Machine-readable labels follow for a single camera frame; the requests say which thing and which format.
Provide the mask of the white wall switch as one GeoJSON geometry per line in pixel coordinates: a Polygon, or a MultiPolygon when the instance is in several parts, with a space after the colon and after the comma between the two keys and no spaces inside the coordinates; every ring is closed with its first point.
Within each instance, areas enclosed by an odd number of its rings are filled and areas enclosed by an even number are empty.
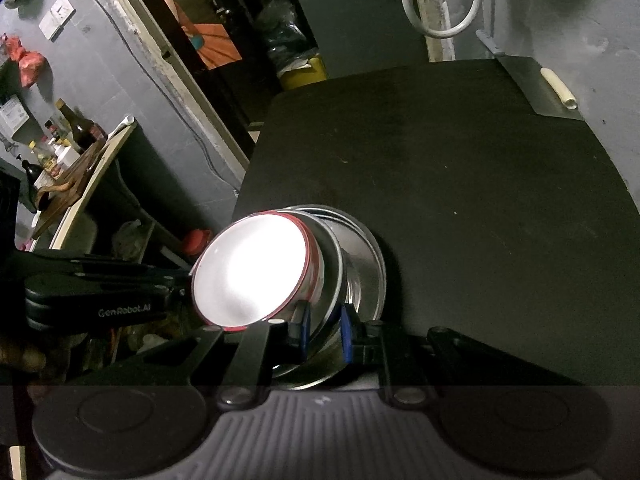
{"type": "Polygon", "coordinates": [[[38,24],[44,38],[52,41],[75,11],[70,0],[55,0],[38,24]]]}

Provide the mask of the red bottle cap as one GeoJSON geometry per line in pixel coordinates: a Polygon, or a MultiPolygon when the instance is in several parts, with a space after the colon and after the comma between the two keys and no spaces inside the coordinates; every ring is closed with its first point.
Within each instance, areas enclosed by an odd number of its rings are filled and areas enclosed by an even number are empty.
{"type": "Polygon", "coordinates": [[[213,232],[209,229],[194,229],[184,237],[182,251],[191,257],[201,255],[206,246],[213,239],[213,232]]]}

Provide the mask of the wooden side shelf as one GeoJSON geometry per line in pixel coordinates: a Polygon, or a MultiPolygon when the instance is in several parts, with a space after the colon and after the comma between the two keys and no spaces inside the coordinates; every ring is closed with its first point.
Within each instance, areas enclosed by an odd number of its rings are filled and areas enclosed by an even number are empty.
{"type": "Polygon", "coordinates": [[[28,252],[33,252],[38,247],[38,240],[49,232],[51,226],[56,226],[56,231],[49,248],[64,247],[105,171],[136,127],[134,116],[125,116],[106,140],[93,143],[62,174],[58,183],[40,188],[37,192],[38,200],[50,193],[51,203],[45,211],[37,212],[32,220],[32,234],[26,243],[28,252]]]}

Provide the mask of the white bowl red rim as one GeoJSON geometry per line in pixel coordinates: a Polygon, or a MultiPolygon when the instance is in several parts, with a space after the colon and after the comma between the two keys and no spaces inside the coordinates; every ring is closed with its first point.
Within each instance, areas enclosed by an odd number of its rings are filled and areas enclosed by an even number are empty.
{"type": "Polygon", "coordinates": [[[324,282],[324,257],[302,220],[268,210],[225,228],[198,257],[190,275],[200,317],[237,332],[298,300],[315,304],[324,282]]]}

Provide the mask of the red plastic bag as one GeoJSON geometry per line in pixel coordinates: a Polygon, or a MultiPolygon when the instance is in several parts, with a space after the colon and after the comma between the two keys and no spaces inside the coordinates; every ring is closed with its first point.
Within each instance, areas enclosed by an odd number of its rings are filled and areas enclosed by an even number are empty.
{"type": "Polygon", "coordinates": [[[47,66],[47,59],[37,51],[26,49],[17,36],[4,34],[1,37],[6,54],[17,64],[21,86],[25,89],[33,86],[47,66]]]}

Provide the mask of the large steel plate with sticker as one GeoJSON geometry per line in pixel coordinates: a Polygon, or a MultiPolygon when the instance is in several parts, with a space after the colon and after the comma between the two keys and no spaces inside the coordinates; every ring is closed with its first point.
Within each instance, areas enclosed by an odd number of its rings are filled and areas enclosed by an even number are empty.
{"type": "MultiPolygon", "coordinates": [[[[306,211],[304,209],[305,206],[306,205],[289,206],[283,209],[300,209],[300,210],[306,211]]],[[[344,254],[346,257],[346,292],[345,292],[344,300],[340,304],[340,310],[338,310],[338,314],[340,314],[341,306],[343,304],[352,304],[355,307],[355,310],[358,313],[359,317],[364,322],[373,321],[373,320],[364,320],[358,312],[358,304],[360,301],[360,281],[358,278],[358,270],[355,269],[352,266],[352,264],[349,262],[348,255],[346,254],[345,251],[344,251],[344,254]]],[[[342,352],[341,329],[340,329],[340,338],[338,338],[338,343],[340,344],[340,346],[338,347],[338,350],[340,350],[340,353],[337,355],[337,359],[334,361],[335,363],[334,370],[336,370],[336,374],[331,378],[329,378],[328,380],[340,374],[341,371],[344,370],[344,368],[346,367],[346,363],[344,362],[343,352],[342,352]]]]}

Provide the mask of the yellow bin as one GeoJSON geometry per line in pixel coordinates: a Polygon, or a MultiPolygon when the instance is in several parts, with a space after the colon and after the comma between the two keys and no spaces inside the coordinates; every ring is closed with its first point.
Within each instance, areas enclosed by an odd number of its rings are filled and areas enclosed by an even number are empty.
{"type": "Polygon", "coordinates": [[[318,54],[311,58],[298,58],[283,67],[278,77],[285,90],[293,90],[328,79],[326,68],[318,54]]]}

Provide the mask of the orange patterned cloth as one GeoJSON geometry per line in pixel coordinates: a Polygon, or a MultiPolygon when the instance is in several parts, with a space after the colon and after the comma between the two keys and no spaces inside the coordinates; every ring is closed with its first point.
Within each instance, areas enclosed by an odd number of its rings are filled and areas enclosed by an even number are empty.
{"type": "Polygon", "coordinates": [[[164,0],[209,70],[242,60],[212,0],[164,0]]]}

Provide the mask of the dark cabinet box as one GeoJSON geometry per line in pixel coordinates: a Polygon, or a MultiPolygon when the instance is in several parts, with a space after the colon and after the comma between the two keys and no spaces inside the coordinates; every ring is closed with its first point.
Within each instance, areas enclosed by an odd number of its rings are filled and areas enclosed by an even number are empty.
{"type": "Polygon", "coordinates": [[[331,79],[428,62],[401,0],[298,1],[331,79]]]}

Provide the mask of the dark glass bottle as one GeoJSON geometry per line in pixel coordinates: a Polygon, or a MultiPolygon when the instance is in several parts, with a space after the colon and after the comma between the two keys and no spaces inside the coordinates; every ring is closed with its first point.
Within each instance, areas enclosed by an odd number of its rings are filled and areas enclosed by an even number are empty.
{"type": "Polygon", "coordinates": [[[70,126],[74,142],[82,152],[103,138],[100,128],[94,122],[78,116],[64,100],[57,99],[55,107],[70,126]]]}

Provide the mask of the steel bowl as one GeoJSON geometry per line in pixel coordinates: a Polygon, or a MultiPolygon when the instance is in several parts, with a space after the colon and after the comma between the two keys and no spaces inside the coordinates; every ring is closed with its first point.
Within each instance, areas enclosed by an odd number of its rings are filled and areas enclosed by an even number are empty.
{"type": "Polygon", "coordinates": [[[346,292],[346,257],[336,229],[328,219],[300,209],[279,209],[300,220],[314,236],[323,261],[320,288],[311,301],[310,329],[306,360],[300,364],[280,364],[273,369],[276,383],[285,389],[305,390],[326,382],[340,353],[338,310],[346,292]]]}

